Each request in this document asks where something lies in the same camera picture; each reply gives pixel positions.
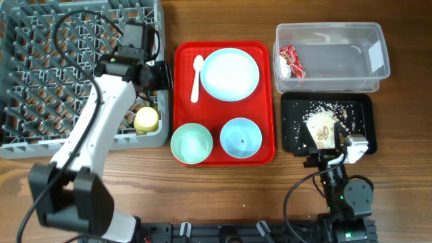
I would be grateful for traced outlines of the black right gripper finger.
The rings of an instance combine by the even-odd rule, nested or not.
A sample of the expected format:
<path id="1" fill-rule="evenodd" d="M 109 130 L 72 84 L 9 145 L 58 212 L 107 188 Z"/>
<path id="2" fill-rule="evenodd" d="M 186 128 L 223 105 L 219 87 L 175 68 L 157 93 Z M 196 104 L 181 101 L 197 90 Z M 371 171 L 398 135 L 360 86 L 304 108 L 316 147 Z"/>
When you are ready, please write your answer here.
<path id="1" fill-rule="evenodd" d="M 309 129 L 307 128 L 307 125 L 305 123 L 301 123 L 300 125 L 299 140 L 300 140 L 300 146 L 299 146 L 300 152 L 318 151 L 317 145 L 313 140 L 313 137 L 309 132 Z"/>
<path id="2" fill-rule="evenodd" d="M 333 128 L 334 128 L 333 134 L 334 134 L 335 149 L 342 151 L 348 133 L 339 122 L 335 122 Z"/>

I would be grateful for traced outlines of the yellow plastic cup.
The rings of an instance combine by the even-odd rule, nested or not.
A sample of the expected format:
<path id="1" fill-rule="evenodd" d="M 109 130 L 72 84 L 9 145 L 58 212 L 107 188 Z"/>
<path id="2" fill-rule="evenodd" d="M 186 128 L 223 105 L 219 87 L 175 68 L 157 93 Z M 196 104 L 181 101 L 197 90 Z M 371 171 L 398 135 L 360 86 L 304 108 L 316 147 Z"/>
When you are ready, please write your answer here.
<path id="1" fill-rule="evenodd" d="M 155 132 L 159 128 L 159 113 L 152 107 L 142 107 L 134 118 L 134 128 L 139 134 Z"/>

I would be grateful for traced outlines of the cream plastic spoon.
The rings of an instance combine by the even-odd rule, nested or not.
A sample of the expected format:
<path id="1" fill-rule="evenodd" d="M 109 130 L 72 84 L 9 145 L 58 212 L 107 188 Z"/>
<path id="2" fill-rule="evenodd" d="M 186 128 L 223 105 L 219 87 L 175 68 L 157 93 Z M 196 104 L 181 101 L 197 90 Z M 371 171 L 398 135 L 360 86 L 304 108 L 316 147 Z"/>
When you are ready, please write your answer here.
<path id="1" fill-rule="evenodd" d="M 200 71 L 204 63 L 204 58 L 202 55 L 197 55 L 193 62 L 193 68 L 195 71 L 194 74 L 194 82 L 192 85 L 192 91 L 190 95 L 190 101 L 192 103 L 198 102 L 198 96 L 199 96 L 199 80 L 200 80 Z"/>

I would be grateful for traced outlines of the light blue small bowl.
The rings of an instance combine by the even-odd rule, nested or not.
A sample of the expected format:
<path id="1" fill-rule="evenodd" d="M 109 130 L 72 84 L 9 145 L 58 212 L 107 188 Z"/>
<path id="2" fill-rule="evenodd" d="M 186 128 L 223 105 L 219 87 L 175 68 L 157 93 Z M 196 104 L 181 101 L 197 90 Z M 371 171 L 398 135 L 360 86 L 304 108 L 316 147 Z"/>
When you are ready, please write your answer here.
<path id="1" fill-rule="evenodd" d="M 260 150 L 263 135 L 252 120 L 237 117 L 229 120 L 222 127 L 219 141 L 222 149 L 231 157 L 247 159 Z"/>

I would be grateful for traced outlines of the large light blue plate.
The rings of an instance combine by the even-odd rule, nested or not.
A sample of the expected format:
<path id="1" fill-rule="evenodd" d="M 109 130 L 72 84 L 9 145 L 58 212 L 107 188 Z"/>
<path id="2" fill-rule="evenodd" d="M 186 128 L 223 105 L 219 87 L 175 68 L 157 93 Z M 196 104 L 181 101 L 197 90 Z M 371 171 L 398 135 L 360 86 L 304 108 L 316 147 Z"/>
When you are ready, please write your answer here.
<path id="1" fill-rule="evenodd" d="M 247 52 L 222 48 L 209 54 L 200 71 L 202 87 L 213 98 L 236 102 L 249 97 L 257 88 L 260 70 Z"/>

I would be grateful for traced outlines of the white tissue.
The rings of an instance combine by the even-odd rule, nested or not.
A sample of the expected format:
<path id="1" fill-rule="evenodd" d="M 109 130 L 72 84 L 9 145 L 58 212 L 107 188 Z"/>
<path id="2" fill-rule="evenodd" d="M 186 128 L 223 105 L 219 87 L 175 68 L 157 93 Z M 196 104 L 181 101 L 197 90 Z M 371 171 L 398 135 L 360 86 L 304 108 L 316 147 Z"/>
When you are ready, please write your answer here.
<path id="1" fill-rule="evenodd" d="M 286 59 L 284 59 L 281 55 L 279 56 L 279 64 L 280 64 L 281 76 L 283 78 L 290 78 L 292 75 L 292 71 Z"/>

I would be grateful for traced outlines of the mint green bowl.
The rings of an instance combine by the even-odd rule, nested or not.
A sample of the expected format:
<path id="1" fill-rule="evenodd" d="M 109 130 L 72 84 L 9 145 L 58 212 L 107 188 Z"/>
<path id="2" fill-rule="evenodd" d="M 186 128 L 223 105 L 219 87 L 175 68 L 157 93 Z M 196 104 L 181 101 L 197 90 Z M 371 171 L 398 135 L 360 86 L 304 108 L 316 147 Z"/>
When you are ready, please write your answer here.
<path id="1" fill-rule="evenodd" d="M 170 148 L 173 156 L 181 163 L 196 165 L 211 154 L 213 137 L 203 125 L 187 123 L 175 130 Z"/>

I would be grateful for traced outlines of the red strawberry cake wrapper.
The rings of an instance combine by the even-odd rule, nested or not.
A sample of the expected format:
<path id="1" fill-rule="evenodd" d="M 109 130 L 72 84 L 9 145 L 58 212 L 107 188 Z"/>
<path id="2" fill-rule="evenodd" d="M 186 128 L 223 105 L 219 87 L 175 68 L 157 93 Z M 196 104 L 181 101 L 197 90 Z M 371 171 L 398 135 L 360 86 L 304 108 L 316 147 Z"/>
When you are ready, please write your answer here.
<path id="1" fill-rule="evenodd" d="M 288 45 L 288 46 L 282 47 L 279 50 L 279 56 L 280 55 L 284 59 L 286 59 L 287 63 L 290 66 L 292 74 L 296 78 L 307 78 L 308 77 L 303 65 L 301 64 L 301 62 L 298 58 L 298 53 L 295 50 L 293 45 Z"/>

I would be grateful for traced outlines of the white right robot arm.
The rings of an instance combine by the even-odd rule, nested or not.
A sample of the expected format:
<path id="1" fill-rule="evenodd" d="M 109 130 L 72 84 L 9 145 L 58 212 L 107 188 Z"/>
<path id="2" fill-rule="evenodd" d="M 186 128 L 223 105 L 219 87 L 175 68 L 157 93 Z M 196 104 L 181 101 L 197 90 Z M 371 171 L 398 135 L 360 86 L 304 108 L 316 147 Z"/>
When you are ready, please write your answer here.
<path id="1" fill-rule="evenodd" d="M 348 176 L 345 169 L 345 165 L 357 162 L 365 154 L 369 148 L 368 140 L 362 134 L 348 134 L 337 122 L 333 125 L 334 148 L 319 149 L 306 124 L 302 125 L 300 138 L 309 151 L 304 167 L 316 167 L 318 172 L 296 182 L 285 197 L 284 220 L 290 231 L 301 242 L 306 241 L 290 225 L 288 199 L 294 189 L 305 181 L 312 180 L 316 184 L 318 176 L 322 185 L 318 191 L 325 199 L 328 210 L 317 217 L 320 241 L 377 242 L 375 222 L 368 219 L 372 214 L 374 185 L 363 175 Z"/>

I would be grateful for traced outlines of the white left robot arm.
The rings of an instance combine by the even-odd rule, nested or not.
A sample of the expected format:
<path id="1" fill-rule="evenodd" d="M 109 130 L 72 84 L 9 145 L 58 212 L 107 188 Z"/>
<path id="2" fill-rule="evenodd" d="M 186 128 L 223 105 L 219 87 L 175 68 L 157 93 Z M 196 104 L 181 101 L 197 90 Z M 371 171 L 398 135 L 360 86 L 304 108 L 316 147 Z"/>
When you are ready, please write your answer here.
<path id="1" fill-rule="evenodd" d="M 101 179 L 105 159 L 138 92 L 173 86 L 165 61 L 103 55 L 89 76 L 90 96 L 68 139 L 47 165 L 28 175 L 42 226 L 77 232 L 103 242 L 135 242 L 140 219 L 115 210 Z"/>

